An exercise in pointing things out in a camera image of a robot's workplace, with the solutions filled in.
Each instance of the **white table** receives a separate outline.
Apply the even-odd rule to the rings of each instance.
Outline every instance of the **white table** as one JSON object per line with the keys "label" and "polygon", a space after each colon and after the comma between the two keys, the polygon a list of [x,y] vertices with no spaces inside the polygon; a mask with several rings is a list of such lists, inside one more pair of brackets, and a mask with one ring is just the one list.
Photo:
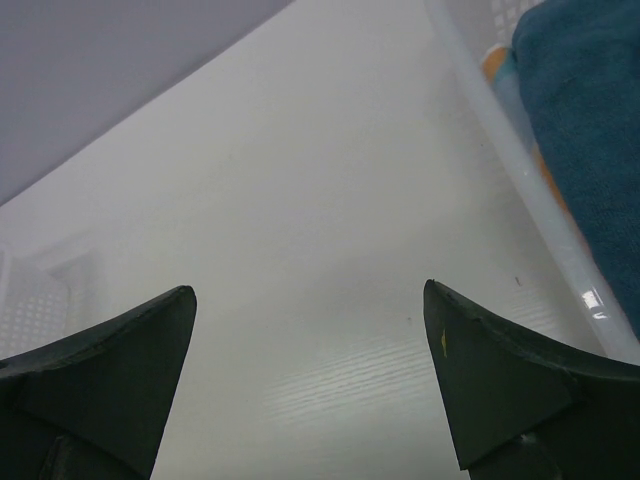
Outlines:
{"label": "white table", "polygon": [[598,351],[421,0],[298,0],[0,208],[0,232],[71,284],[70,331],[195,288],[158,480],[466,478],[428,278]]}

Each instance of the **gray wall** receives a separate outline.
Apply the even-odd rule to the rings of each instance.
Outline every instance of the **gray wall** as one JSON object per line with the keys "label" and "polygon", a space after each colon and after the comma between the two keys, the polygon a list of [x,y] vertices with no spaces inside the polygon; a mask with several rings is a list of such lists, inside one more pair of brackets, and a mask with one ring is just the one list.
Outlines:
{"label": "gray wall", "polygon": [[0,0],[0,203],[292,0]]}

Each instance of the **dark blue fabric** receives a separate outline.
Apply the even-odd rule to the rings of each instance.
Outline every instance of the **dark blue fabric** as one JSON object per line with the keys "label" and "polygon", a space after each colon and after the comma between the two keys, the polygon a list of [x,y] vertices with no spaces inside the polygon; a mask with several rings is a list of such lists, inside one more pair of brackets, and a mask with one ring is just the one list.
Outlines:
{"label": "dark blue fabric", "polygon": [[547,167],[640,336],[640,0],[547,0],[513,48]]}

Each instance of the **white plastic basket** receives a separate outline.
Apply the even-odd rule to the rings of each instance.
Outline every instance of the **white plastic basket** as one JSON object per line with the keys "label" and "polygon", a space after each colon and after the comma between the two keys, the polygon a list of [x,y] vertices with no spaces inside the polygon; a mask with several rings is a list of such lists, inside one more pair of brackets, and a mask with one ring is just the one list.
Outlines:
{"label": "white plastic basket", "polygon": [[640,365],[640,343],[624,313],[480,69],[487,51],[496,43],[510,43],[522,14],[538,3],[541,0],[425,0],[461,88],[605,352]]}
{"label": "white plastic basket", "polygon": [[64,336],[69,289],[0,245],[0,359]]}

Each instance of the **yellow mark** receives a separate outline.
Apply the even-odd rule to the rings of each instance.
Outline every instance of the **yellow mark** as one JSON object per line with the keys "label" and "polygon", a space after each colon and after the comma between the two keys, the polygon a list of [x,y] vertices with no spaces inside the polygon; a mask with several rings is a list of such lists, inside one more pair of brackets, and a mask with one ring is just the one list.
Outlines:
{"label": "yellow mark", "polygon": [[447,358],[447,331],[442,330],[442,338],[440,338],[442,344],[442,350],[444,351],[444,358]]}

